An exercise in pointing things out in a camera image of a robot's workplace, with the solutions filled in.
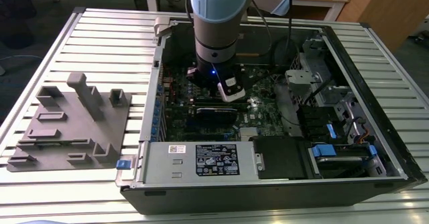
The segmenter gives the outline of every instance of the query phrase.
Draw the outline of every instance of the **warning symbols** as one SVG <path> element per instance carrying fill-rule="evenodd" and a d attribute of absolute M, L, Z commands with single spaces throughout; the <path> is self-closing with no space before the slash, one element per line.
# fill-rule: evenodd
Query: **warning symbols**
<path fill-rule="evenodd" d="M 204 165 L 206 163 L 205 158 L 197 158 L 197 165 Z"/>
<path fill-rule="evenodd" d="M 208 165 L 216 165 L 216 164 L 217 164 L 217 159 L 216 159 L 216 157 L 206 158 L 206 164 L 208 164 Z"/>
<path fill-rule="evenodd" d="M 197 145 L 198 176 L 240 175 L 237 145 Z"/>

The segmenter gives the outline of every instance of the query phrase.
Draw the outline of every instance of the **cable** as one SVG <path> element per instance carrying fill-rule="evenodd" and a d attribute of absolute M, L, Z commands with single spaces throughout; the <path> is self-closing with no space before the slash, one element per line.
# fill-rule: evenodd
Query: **cable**
<path fill-rule="evenodd" d="M 333 76 L 321 84 L 321 86 L 317 88 L 317 90 L 311 94 L 311 96 L 304 101 L 304 105 L 308 104 L 311 99 L 324 90 L 324 88 L 328 86 L 328 84 L 335 80 Z"/>
<path fill-rule="evenodd" d="M 186 10 L 186 14 L 188 14 L 188 19 L 189 21 L 192 22 L 193 26 L 194 26 L 194 19 L 193 17 L 190 16 L 190 12 L 189 12 L 189 4 L 190 4 L 190 0 L 186 0 L 185 1 L 185 10 Z"/>
<path fill-rule="evenodd" d="M 365 127 L 364 124 L 361 124 L 363 129 L 365 129 L 364 135 L 357 139 L 357 143 L 363 144 L 364 139 L 369 136 L 369 129 Z"/>
<path fill-rule="evenodd" d="M 39 58 L 41 60 L 43 60 L 42 57 L 34 56 L 34 55 L 15 55 L 15 56 L 11 56 L 11 57 L 2 58 L 0 61 L 7 60 L 7 59 L 14 58 L 14 57 L 35 57 L 35 58 Z"/>
<path fill-rule="evenodd" d="M 268 55 L 271 52 L 272 52 L 272 47 L 273 47 L 273 36 L 272 36 L 272 32 L 271 32 L 271 27 L 269 27 L 269 23 L 268 23 L 268 21 L 267 21 L 267 18 L 264 17 L 264 15 L 263 15 L 263 12 L 261 12 L 261 10 L 260 10 L 260 7 L 259 7 L 259 5 L 257 5 L 257 3 L 256 3 L 256 1 L 253 0 L 253 4 L 254 4 L 254 6 L 256 6 L 256 9 L 257 9 L 257 12 L 259 12 L 259 15 L 260 15 L 260 17 L 261 17 L 261 19 L 263 19 L 263 22 L 264 22 L 264 24 L 267 25 L 267 29 L 268 29 L 268 34 L 269 34 L 269 48 L 268 48 L 268 50 L 267 50 L 267 52 L 265 53 L 263 53 L 263 54 L 260 54 L 260 56 L 265 56 L 265 55 Z"/>
<path fill-rule="evenodd" d="M 289 33 L 288 33 L 288 38 L 287 38 L 287 48 L 285 48 L 285 52 L 288 52 L 288 48 L 289 48 L 289 43 L 292 41 L 292 31 L 293 31 L 293 0 L 289 0 Z M 276 47 L 272 47 L 272 57 L 271 60 L 275 59 L 275 55 L 276 55 Z M 268 72 L 265 75 L 263 75 L 261 77 L 256 78 L 254 80 L 254 84 L 261 81 L 263 79 L 265 79 L 268 76 L 271 76 L 273 73 L 276 73 L 280 69 L 283 68 L 283 65 L 280 64 L 272 72 Z"/>
<path fill-rule="evenodd" d="M 292 122 L 284 115 L 283 115 L 283 112 L 280 112 L 280 114 L 281 114 L 281 116 L 283 116 L 283 118 L 284 118 L 284 120 L 287 120 L 288 121 L 288 123 L 291 123 L 292 125 L 297 125 L 297 126 L 300 126 L 301 127 L 301 125 L 300 124 L 296 124 L 295 122 Z"/>

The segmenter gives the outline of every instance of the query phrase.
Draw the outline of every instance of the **aluminum slotted table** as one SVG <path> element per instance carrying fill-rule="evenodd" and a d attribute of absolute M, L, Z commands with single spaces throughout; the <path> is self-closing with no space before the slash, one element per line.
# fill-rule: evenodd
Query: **aluminum slotted table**
<path fill-rule="evenodd" d="M 133 171 L 117 169 L 7 171 L 18 140 L 39 102 L 41 86 L 66 84 L 70 72 L 85 72 L 99 91 L 122 88 L 133 93 L 124 155 L 138 153 L 149 77 L 154 61 L 154 20 L 185 14 L 86 9 L 67 21 L 43 63 L 0 128 L 0 223 L 54 220 L 67 223 L 152 222 L 205 223 L 426 223 L 429 219 L 429 184 L 380 195 L 351 207 L 249 211 L 204 215 L 141 215 L 126 201 L 116 179 Z M 261 21 L 249 17 L 249 21 Z M 288 23 L 288 19 L 269 19 Z M 295 20 L 331 25 L 360 73 L 388 114 L 416 161 L 429 176 L 429 100 L 371 28 L 356 23 Z"/>

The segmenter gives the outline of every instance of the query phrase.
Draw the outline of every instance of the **barcode sticker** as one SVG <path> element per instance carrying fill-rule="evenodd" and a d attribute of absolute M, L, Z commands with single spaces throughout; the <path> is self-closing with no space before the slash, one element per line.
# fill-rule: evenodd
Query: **barcode sticker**
<path fill-rule="evenodd" d="M 170 154 L 185 154 L 186 153 L 186 145 L 170 145 L 169 146 Z"/>

